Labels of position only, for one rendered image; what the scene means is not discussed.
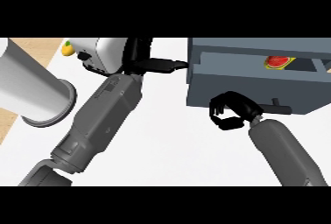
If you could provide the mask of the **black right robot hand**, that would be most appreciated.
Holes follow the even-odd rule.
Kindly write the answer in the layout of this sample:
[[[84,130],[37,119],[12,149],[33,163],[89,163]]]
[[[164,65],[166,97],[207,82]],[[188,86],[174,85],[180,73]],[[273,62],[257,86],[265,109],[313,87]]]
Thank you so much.
[[[219,114],[229,108],[238,116],[222,119]],[[244,122],[251,122],[265,110],[257,103],[242,94],[228,91],[210,100],[210,118],[222,130],[235,130],[244,126]]]

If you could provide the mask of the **grey-blue drawer front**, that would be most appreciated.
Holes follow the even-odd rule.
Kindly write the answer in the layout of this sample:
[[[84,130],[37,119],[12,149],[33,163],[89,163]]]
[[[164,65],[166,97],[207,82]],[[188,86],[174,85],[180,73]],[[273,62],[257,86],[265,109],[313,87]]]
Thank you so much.
[[[207,108],[210,99],[228,91],[268,106],[273,104],[272,99],[278,99],[294,114],[306,115],[331,103],[331,73],[265,68],[260,72],[251,68],[225,71],[195,65],[186,105]]]

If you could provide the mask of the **white cylindrical cup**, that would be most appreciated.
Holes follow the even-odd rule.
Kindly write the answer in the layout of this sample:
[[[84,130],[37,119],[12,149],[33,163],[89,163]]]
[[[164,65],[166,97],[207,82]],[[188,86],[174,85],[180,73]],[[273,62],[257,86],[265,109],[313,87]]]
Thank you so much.
[[[65,119],[77,97],[74,85],[47,71],[10,38],[0,38],[0,108],[44,128]]]

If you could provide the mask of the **red disc with yellow rim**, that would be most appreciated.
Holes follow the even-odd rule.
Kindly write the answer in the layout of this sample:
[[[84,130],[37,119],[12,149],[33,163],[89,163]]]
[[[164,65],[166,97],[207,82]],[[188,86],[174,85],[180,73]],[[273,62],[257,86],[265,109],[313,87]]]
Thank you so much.
[[[284,70],[285,67],[294,62],[296,57],[287,56],[268,56],[263,62],[263,66],[270,70]]]

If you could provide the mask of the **grey-blue cabinet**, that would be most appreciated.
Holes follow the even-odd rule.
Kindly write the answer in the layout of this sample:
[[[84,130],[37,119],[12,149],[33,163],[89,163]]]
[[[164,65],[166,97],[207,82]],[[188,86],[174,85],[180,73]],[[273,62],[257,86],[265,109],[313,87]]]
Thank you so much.
[[[331,60],[331,38],[188,38],[188,75],[192,75],[203,53]]]

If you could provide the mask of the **white rounded appliance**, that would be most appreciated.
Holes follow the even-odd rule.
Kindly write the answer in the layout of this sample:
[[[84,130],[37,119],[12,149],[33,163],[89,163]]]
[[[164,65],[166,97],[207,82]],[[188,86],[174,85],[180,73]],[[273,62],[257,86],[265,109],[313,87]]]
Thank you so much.
[[[70,44],[77,52],[84,68],[103,76],[121,68],[126,38],[71,38]]]

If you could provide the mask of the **yellow fruit with green stem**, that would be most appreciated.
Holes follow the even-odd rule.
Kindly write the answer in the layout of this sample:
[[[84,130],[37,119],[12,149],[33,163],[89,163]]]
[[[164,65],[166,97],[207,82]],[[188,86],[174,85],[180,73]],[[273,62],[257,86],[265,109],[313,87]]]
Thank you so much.
[[[62,45],[61,52],[64,56],[71,56],[75,53],[75,49],[70,41],[67,41],[65,44]]]

